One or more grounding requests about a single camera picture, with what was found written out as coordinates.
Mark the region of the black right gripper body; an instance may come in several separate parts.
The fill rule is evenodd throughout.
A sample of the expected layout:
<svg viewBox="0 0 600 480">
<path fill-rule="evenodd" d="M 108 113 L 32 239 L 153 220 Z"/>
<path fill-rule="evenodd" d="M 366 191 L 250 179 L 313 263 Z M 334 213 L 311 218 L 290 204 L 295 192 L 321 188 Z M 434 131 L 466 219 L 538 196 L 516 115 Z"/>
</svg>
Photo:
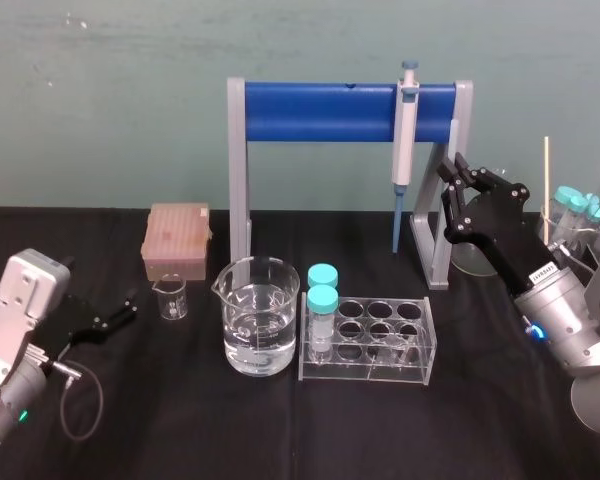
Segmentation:
<svg viewBox="0 0 600 480">
<path fill-rule="evenodd" d="M 464 192 L 463 214 L 469 218 L 468 231 L 444 230 L 452 244 L 469 243 L 486 257 L 509 293 L 518 297 L 534 287 L 531 275 L 554 262 L 554 257 L 524 219 L 525 201 L 491 201 L 479 198 L 475 190 Z"/>
</svg>

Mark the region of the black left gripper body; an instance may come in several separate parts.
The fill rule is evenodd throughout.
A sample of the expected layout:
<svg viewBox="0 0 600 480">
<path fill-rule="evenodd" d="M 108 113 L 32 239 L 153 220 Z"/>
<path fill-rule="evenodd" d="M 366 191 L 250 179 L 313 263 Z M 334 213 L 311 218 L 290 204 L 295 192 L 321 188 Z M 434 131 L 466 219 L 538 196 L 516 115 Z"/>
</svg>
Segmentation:
<svg viewBox="0 0 600 480">
<path fill-rule="evenodd" d="M 49 360 L 59 360 L 69 349 L 82 343 L 105 341 L 102 315 L 86 300 L 66 295 L 35 328 L 31 344 Z"/>
</svg>

